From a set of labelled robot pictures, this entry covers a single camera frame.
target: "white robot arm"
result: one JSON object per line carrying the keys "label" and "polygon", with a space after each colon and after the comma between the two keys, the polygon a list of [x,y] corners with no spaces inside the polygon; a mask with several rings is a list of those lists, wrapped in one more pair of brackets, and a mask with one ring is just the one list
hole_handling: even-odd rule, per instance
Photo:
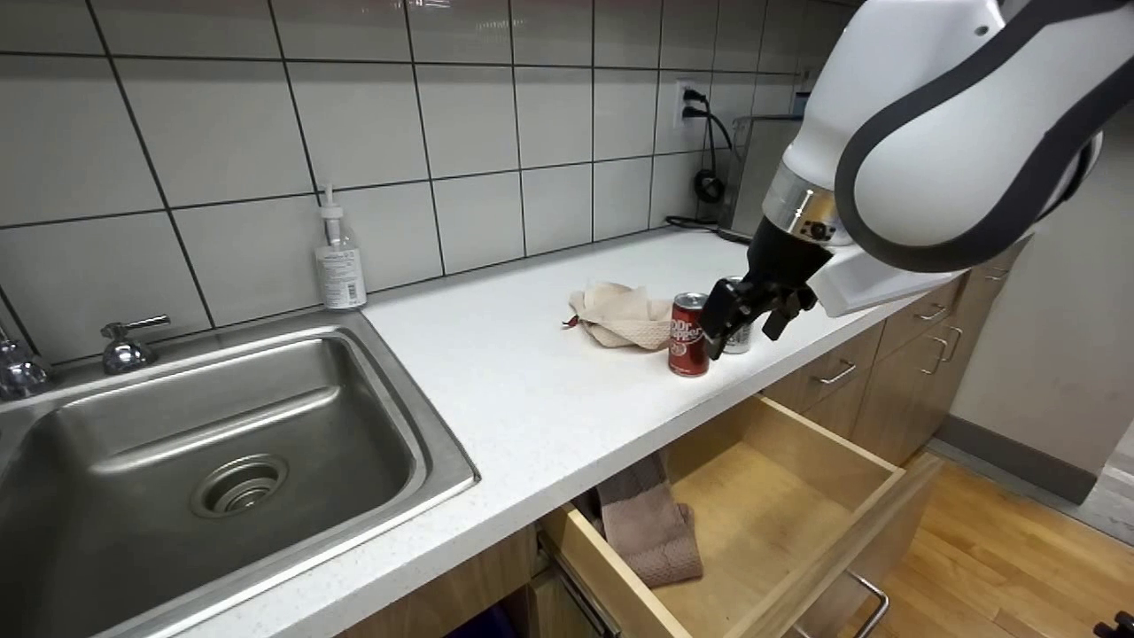
{"label": "white robot arm", "polygon": [[1074,196],[1134,98],[1134,0],[869,0],[785,146],[743,280],[705,301],[712,355],[759,316],[777,341],[815,304],[828,248],[919,274],[1009,248]]}

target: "white wall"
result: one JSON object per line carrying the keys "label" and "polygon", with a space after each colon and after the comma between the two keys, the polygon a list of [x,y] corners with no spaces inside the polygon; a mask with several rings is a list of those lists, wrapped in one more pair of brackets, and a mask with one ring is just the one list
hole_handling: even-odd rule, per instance
{"label": "white wall", "polygon": [[1023,248],[952,415],[1101,472],[1134,415],[1134,106],[1101,161]]}

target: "kitchen counter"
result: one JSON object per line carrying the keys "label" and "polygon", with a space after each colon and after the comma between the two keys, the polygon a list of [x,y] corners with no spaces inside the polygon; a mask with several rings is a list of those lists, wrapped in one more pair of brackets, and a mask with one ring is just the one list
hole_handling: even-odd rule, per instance
{"label": "kitchen counter", "polygon": [[649,235],[377,296],[365,320],[465,444],[479,484],[184,635],[345,630],[902,304],[838,320],[813,307],[697,380],[674,376],[666,355],[602,349],[563,330],[566,296],[587,283],[670,296],[736,274],[739,245]]}

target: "crumpled cloth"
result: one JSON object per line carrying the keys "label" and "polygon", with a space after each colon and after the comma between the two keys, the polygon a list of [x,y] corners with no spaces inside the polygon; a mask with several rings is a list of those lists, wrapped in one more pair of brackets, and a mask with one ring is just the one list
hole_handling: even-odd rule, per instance
{"label": "crumpled cloth", "polygon": [[624,283],[570,295],[574,320],[599,346],[664,349],[670,343],[670,304]]}

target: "stainless steel sink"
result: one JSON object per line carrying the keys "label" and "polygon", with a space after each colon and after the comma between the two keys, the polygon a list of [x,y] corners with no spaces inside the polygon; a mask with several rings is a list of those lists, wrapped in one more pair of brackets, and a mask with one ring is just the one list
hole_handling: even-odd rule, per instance
{"label": "stainless steel sink", "polygon": [[472,482],[362,316],[184,343],[0,408],[0,626],[188,626]]}

